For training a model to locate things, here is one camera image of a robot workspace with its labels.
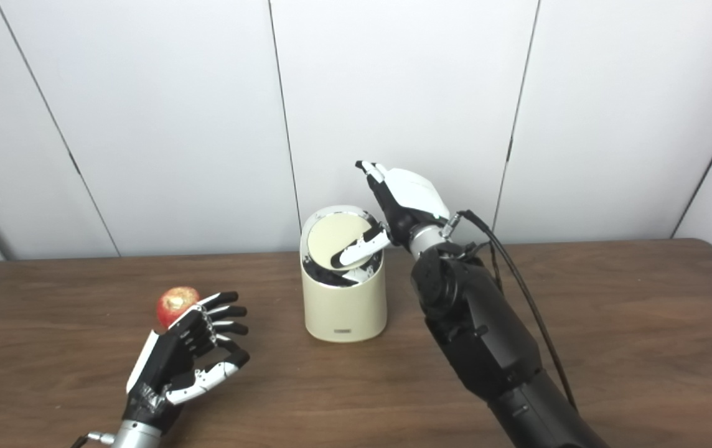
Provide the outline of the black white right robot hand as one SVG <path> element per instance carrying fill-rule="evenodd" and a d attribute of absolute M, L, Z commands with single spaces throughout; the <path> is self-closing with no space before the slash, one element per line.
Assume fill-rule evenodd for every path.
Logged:
<path fill-rule="evenodd" d="M 384 213 L 383 222 L 372 223 L 330 259 L 333 268 L 351 266 L 389 246 L 401 246 L 419 259 L 428 248 L 446 241 L 441 232 L 451 217 L 432 182 L 413 171 L 387 169 L 384 165 L 357 161 L 368 187 Z"/>

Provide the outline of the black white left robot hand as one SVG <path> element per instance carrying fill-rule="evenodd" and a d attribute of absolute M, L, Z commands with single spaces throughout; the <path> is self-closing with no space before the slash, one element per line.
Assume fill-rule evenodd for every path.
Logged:
<path fill-rule="evenodd" d="M 250 355 L 229 337 L 247 335 L 235 317 L 238 293 L 219 292 L 191 304 L 161 334 L 151 332 L 126 383 L 122 419 L 147 425 L 164 436 L 183 406 L 227 380 Z"/>

